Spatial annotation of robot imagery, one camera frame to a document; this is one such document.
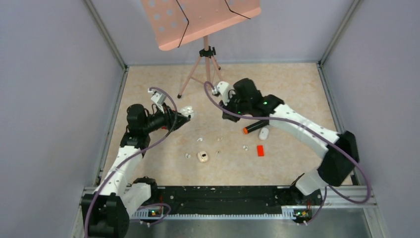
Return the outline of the white charging case gold trim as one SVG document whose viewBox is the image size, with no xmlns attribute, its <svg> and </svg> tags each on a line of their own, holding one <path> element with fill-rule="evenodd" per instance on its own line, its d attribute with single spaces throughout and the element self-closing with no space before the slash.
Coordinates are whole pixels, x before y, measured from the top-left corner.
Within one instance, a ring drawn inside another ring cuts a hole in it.
<svg viewBox="0 0 420 238">
<path fill-rule="evenodd" d="M 195 111 L 192 106 L 185 106 L 179 110 L 179 113 L 185 117 L 192 119 L 195 115 Z"/>
</svg>

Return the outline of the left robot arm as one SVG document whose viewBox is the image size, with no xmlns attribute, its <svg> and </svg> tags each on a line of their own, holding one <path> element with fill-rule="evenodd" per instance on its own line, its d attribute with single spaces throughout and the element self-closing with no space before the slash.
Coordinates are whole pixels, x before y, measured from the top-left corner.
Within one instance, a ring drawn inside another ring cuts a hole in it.
<svg viewBox="0 0 420 238">
<path fill-rule="evenodd" d="M 127 127 L 121 139 L 113 165 L 101 184 L 91 194 L 82 198 L 84 236 L 86 238 L 123 238 L 131 216 L 143 203 L 153 205 L 158 201 L 159 192 L 149 182 L 130 184 L 133 173 L 145 153 L 161 143 L 151 144 L 150 133 L 167 129 L 177 130 L 194 116 L 191 106 L 180 110 L 163 104 L 150 113 L 141 104 L 127 108 Z"/>
</svg>

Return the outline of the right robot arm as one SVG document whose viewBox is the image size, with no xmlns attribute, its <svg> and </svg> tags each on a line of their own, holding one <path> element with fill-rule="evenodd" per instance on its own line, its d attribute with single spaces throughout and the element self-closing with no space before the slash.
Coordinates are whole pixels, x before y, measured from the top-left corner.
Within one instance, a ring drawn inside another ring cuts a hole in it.
<svg viewBox="0 0 420 238">
<path fill-rule="evenodd" d="M 222 117 L 237 122 L 245 115 L 259 118 L 263 125 L 286 131 L 311 148 L 321 164 L 304 173 L 294 182 L 290 197 L 296 204 L 304 204 L 311 193 L 326 186 L 341 186 L 359 162 L 355 135 L 339 133 L 305 118 L 282 99 L 269 94 L 263 96 L 248 78 L 230 85 L 225 81 L 212 87 L 212 94 L 221 96 Z"/>
</svg>

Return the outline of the white oval charging case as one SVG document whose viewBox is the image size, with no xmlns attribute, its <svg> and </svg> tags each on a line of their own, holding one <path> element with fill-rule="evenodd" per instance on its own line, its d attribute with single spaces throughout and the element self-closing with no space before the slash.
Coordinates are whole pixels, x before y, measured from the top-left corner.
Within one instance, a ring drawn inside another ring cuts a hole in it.
<svg viewBox="0 0 420 238">
<path fill-rule="evenodd" d="M 258 138 L 262 141 L 267 140 L 269 135 L 269 129 L 267 127 L 263 127 L 260 129 Z"/>
</svg>

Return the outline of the beige charging case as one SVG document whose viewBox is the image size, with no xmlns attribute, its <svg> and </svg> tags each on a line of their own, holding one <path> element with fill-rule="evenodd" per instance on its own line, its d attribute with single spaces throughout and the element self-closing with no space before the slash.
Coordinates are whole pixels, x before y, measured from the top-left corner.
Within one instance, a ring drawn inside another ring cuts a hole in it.
<svg viewBox="0 0 420 238">
<path fill-rule="evenodd" d="M 201 151 L 197 154 L 197 158 L 200 163 L 206 163 L 209 160 L 209 155 L 206 151 Z"/>
</svg>

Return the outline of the black marker orange cap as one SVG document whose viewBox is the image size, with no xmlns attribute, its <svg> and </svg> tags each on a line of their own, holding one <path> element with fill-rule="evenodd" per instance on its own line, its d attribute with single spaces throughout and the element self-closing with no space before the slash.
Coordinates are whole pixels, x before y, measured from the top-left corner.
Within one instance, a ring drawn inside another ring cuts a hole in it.
<svg viewBox="0 0 420 238">
<path fill-rule="evenodd" d="M 258 129 L 261 129 L 261 128 L 267 126 L 267 125 L 269 125 L 269 121 L 267 121 L 267 120 L 258 120 L 255 123 L 253 123 L 253 124 L 251 124 L 251 125 L 249 125 L 247 127 L 244 127 L 243 128 L 243 132 L 245 134 L 249 134 L 249 133 L 251 133 L 253 131 L 256 131 Z"/>
</svg>

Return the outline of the red rectangular block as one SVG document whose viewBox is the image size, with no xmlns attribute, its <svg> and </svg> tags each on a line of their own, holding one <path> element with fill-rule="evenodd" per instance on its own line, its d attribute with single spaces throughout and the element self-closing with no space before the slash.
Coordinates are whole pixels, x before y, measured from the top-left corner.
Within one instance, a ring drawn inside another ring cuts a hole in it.
<svg viewBox="0 0 420 238">
<path fill-rule="evenodd" d="M 264 146 L 263 145 L 258 145 L 257 146 L 257 155 L 259 157 L 264 157 L 265 156 Z"/>
</svg>

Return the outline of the pink music stand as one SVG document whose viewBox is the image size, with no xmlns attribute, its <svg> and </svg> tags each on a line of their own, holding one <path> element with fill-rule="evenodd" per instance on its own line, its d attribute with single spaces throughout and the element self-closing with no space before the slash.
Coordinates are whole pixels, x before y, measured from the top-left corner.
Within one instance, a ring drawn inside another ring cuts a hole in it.
<svg viewBox="0 0 420 238">
<path fill-rule="evenodd" d="M 200 63 L 205 59 L 206 77 L 210 80 L 213 67 L 219 79 L 220 65 L 209 36 L 261 13 L 259 0 L 143 0 L 142 7 L 149 19 L 158 48 L 170 51 L 187 43 L 202 39 L 204 47 L 182 85 L 177 97 L 181 98 Z"/>
</svg>

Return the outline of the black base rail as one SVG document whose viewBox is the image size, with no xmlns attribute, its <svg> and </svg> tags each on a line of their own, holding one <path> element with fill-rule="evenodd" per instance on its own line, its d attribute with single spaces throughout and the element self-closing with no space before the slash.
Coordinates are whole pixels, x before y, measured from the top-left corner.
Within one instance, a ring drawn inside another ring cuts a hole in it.
<svg viewBox="0 0 420 238">
<path fill-rule="evenodd" d="M 246 220 L 285 219 L 309 221 L 323 201 L 316 190 L 302 195 L 288 186 L 158 186 L 151 178 L 152 195 L 133 215 L 133 220 Z"/>
</svg>

